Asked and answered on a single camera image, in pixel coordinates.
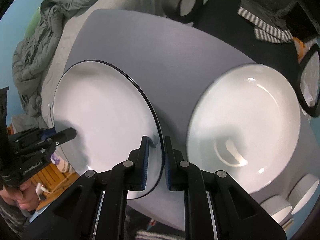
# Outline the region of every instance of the black chair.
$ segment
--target black chair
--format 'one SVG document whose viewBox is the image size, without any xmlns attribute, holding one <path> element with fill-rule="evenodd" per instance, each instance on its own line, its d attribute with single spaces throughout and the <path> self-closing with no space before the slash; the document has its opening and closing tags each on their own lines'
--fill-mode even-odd
<svg viewBox="0 0 320 240">
<path fill-rule="evenodd" d="M 180 14 L 181 2 L 182 0 L 163 0 L 163 9 L 167 17 L 182 23 L 193 22 L 193 27 L 219 38 L 255 62 L 279 71 L 294 88 L 302 108 L 312 117 L 320 115 L 320 97 L 314 106 L 309 107 L 300 88 L 301 75 L 313 55 L 311 52 L 299 64 L 293 42 L 275 44 L 257 40 L 254 34 L 255 25 L 237 14 L 240 0 L 208 0 L 205 5 L 203 0 L 195 0 L 187 15 Z M 305 20 L 300 21 L 307 25 L 309 18 L 305 17 Z M 297 24 L 296 33 L 300 27 L 301 25 Z M 314 37 L 317 33 L 311 28 L 308 35 Z M 319 52 L 317 45 L 312 51 L 316 50 Z"/>
</svg>

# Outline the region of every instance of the orange object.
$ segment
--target orange object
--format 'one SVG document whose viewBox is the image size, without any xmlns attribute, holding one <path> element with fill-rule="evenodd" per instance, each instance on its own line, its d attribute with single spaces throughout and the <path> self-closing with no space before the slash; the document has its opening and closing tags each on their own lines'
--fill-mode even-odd
<svg viewBox="0 0 320 240">
<path fill-rule="evenodd" d="M 298 61 L 300 62 L 304 56 L 304 49 L 306 46 L 297 37 L 293 37 L 293 40 L 298 54 Z"/>
<path fill-rule="evenodd" d="M 14 134 L 12 124 L 10 124 L 10 126 L 7 127 L 7 131 L 8 131 L 8 135 Z"/>
</svg>

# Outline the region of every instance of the white plate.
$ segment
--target white plate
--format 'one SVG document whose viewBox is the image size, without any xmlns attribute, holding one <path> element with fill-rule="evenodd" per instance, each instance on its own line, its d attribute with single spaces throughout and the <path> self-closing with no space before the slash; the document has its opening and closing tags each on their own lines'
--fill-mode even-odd
<svg viewBox="0 0 320 240">
<path fill-rule="evenodd" d="M 146 195 L 158 183 L 164 149 L 156 115 L 137 85 L 112 65 L 85 61 L 71 67 L 58 84 L 53 117 L 56 131 L 77 131 L 61 149 L 79 175 L 111 170 L 147 135 L 152 144 L 146 189 L 129 191 L 128 199 Z"/>
<path fill-rule="evenodd" d="M 290 195 L 289 202 L 293 206 L 292 214 L 301 210 L 313 196 L 319 185 L 319 178 L 312 174 L 306 174 L 294 186 Z"/>
<path fill-rule="evenodd" d="M 300 108 L 289 82 L 267 66 L 245 65 L 202 95 L 189 123 L 187 154 L 202 170 L 225 170 L 252 193 L 285 168 L 299 132 Z"/>
</svg>

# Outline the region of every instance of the plate rim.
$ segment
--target plate rim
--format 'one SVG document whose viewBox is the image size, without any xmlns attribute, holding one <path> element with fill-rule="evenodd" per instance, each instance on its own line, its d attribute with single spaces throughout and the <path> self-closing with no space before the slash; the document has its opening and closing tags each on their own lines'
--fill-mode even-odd
<svg viewBox="0 0 320 240">
<path fill-rule="evenodd" d="M 158 131 L 158 134 L 159 134 L 159 139 L 160 139 L 160 146 L 161 146 L 161 168 L 160 168 L 160 174 L 159 174 L 159 178 L 157 179 L 155 185 L 147 192 L 145 193 L 144 195 L 142 196 L 139 196 L 139 197 L 136 197 L 136 198 L 131 198 L 130 200 L 135 200 L 135 199 L 139 199 L 139 198 L 142 198 L 142 197 L 145 197 L 146 195 L 148 195 L 150 192 L 152 192 L 159 184 L 161 178 L 162 178 L 162 175 L 163 175 L 163 170 L 164 170 L 164 165 L 165 165 L 165 150 L 164 150 L 164 140 L 163 140 L 163 135 L 162 135 L 162 131 L 161 131 L 161 126 L 160 126 L 160 123 L 159 123 L 159 120 L 158 120 L 158 117 L 156 116 L 156 111 L 153 109 L 153 106 L 151 104 L 151 102 L 149 101 L 149 99 L 147 98 L 147 96 L 145 95 L 145 93 L 142 91 L 142 89 L 138 86 L 138 84 L 136 82 L 134 82 L 134 80 L 132 78 L 129 77 L 129 75 L 127 75 L 124 71 L 122 71 L 121 69 L 117 68 L 116 66 L 112 65 L 111 63 L 108 63 L 108 62 L 105 62 L 103 60 L 97 60 L 97 59 L 87 59 L 87 60 L 82 60 L 82 61 L 79 61 L 75 64 L 73 64 L 71 67 L 69 67 L 62 75 L 62 77 L 60 78 L 59 82 L 58 82 L 58 85 L 57 85 L 57 88 L 55 90 L 55 93 L 54 93 L 54 98 L 53 98 L 53 104 L 52 104 L 52 117 L 53 117 L 53 125 L 54 125 L 54 101 L 55 101 L 55 98 L 56 98 L 56 93 L 57 93 L 57 89 L 58 89 L 58 86 L 63 78 L 63 76 L 72 68 L 74 67 L 75 65 L 78 65 L 80 63 L 84 63 L 84 62 L 99 62 L 99 63 L 102 63 L 102 64 L 105 64 L 111 68 L 114 68 L 115 70 L 117 70 L 119 73 L 121 73 L 126 79 L 128 79 L 134 86 L 135 88 L 139 91 L 139 93 L 142 95 L 143 99 L 145 100 L 145 102 L 147 103 L 151 113 L 152 113 L 152 116 L 153 116 L 153 119 L 156 123 L 156 127 L 157 127 L 157 131 Z"/>
</svg>

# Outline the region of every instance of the blue wall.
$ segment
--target blue wall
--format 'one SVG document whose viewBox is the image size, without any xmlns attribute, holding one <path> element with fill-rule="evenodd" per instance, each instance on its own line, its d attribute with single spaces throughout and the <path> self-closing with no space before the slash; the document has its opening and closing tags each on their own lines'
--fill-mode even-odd
<svg viewBox="0 0 320 240">
<path fill-rule="evenodd" d="M 0 88 L 10 87 L 8 91 L 7 124 L 11 116 L 22 114 L 18 91 L 12 80 L 12 55 L 17 44 L 23 40 L 34 12 L 42 0 L 15 0 L 0 20 Z"/>
</svg>

